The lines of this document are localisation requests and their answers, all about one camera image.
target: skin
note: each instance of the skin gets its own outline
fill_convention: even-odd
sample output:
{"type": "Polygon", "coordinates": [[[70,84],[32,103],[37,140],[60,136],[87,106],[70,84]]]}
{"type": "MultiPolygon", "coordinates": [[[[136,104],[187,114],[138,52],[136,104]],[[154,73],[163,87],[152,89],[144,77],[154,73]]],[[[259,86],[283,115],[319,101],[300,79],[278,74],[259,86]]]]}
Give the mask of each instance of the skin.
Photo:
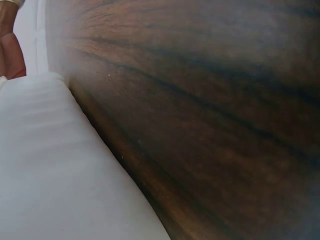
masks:
{"type": "Polygon", "coordinates": [[[0,2],[0,76],[8,80],[26,75],[24,57],[13,33],[18,10],[12,2],[0,2]]]}

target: white cloth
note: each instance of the white cloth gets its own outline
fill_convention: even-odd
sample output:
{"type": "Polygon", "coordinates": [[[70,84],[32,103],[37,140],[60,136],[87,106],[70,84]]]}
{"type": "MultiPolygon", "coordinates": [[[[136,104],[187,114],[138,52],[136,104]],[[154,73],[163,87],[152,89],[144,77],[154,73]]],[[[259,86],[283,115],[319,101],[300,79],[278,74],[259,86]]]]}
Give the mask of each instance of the white cloth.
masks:
{"type": "Polygon", "coordinates": [[[0,240],[169,240],[61,80],[0,91],[0,240]]]}
{"type": "Polygon", "coordinates": [[[8,79],[5,76],[0,76],[0,90],[7,81],[8,79]]]}

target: white cushion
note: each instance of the white cushion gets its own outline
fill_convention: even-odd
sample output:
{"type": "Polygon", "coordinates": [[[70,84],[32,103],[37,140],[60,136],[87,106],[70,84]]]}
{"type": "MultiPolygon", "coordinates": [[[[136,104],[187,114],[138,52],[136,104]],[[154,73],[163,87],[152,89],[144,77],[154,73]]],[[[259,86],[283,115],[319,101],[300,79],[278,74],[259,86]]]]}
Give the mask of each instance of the white cushion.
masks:
{"type": "Polygon", "coordinates": [[[168,240],[61,80],[0,90],[0,239],[168,240]]]}

